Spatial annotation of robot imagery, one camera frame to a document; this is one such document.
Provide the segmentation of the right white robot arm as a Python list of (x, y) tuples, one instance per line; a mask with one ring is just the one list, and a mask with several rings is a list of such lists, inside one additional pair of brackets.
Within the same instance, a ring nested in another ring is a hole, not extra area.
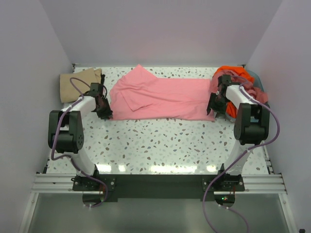
[(243, 167), (254, 146), (260, 145), (269, 134), (270, 112), (266, 106), (249, 95), (241, 82), (234, 82), (230, 75), (218, 78), (217, 90), (211, 93), (207, 114), (225, 114), (228, 103), (238, 110), (234, 122), (236, 139), (230, 156), (223, 164), (225, 174), (216, 179), (219, 189), (227, 191), (234, 184), (231, 176), (242, 174)]

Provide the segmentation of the light pink t-shirt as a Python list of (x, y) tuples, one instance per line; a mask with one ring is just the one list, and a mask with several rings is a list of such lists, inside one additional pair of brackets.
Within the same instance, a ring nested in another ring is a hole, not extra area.
[(110, 90), (114, 120), (177, 118), (213, 121), (209, 79), (158, 78), (137, 65)]

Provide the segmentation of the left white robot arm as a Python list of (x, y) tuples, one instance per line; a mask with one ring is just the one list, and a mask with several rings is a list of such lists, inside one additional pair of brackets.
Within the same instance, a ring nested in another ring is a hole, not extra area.
[(82, 119), (95, 112), (99, 119), (112, 119), (113, 111), (107, 99), (107, 88), (102, 83), (91, 83), (89, 90), (62, 110), (49, 114), (48, 145), (53, 161), (67, 157), (78, 176), (84, 178), (84, 186), (89, 190), (100, 187), (101, 179), (95, 175), (96, 165), (91, 162), (84, 149)]

